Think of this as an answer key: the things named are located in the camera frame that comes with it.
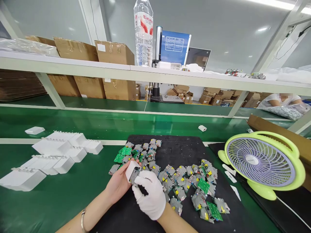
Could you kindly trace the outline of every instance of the white shelf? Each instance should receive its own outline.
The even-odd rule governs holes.
[[[243,91],[295,93],[311,96],[311,84],[164,70],[151,67],[81,61],[4,51],[0,51],[0,69],[217,87]]]

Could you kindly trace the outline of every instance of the white shirt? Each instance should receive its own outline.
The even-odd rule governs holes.
[[[291,102],[293,102],[293,101],[295,101],[297,99],[301,99],[301,98],[299,96],[297,96],[297,95],[292,95],[292,96],[288,96],[288,98],[282,102],[282,100],[280,98],[280,94],[271,94],[268,97],[266,97],[258,105],[257,109],[263,109],[263,108],[267,108],[267,107],[272,107],[272,105],[269,103],[270,100],[278,100],[280,102],[280,106],[286,106],[286,105],[289,105]]]

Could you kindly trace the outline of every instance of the black mat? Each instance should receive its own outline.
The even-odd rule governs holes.
[[[199,165],[201,159],[211,160],[211,156],[206,152],[206,148],[199,137],[131,135],[128,141],[136,145],[149,143],[152,138],[162,140],[162,146],[158,148],[155,156],[156,163],[161,167],[161,170],[164,170],[168,164],[177,168],[180,165],[185,167],[192,164]],[[191,202],[190,196],[194,192],[195,189],[191,187],[186,199],[182,201],[181,217],[198,232],[258,232],[257,229],[254,229],[254,224],[246,209],[221,172],[218,172],[216,197],[223,198],[231,210],[231,214],[222,215],[223,222],[215,221],[212,224],[200,219],[199,212],[195,211]],[[212,198],[208,196],[207,201],[211,202]],[[164,232],[164,230],[156,221],[150,220],[139,209],[130,188],[124,197],[102,217],[92,232],[159,233]]]
[[[225,143],[215,143],[209,148],[218,154],[219,150],[225,149]],[[240,181],[243,188],[253,197],[257,204],[265,211],[276,226],[284,233],[310,232],[310,229],[280,200],[269,201],[259,196],[247,184],[246,179],[237,173],[236,179]],[[276,195],[294,210],[309,226],[311,226],[310,208],[311,193],[304,187],[291,191],[276,191]]]

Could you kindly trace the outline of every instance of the plastic water bottle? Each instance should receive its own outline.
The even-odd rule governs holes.
[[[136,57],[139,66],[152,66],[153,11],[149,0],[137,0],[134,6]]]

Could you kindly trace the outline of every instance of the water bottle label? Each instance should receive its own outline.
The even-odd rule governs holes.
[[[137,12],[135,17],[135,30],[139,27],[139,37],[153,35],[153,17],[145,12]]]

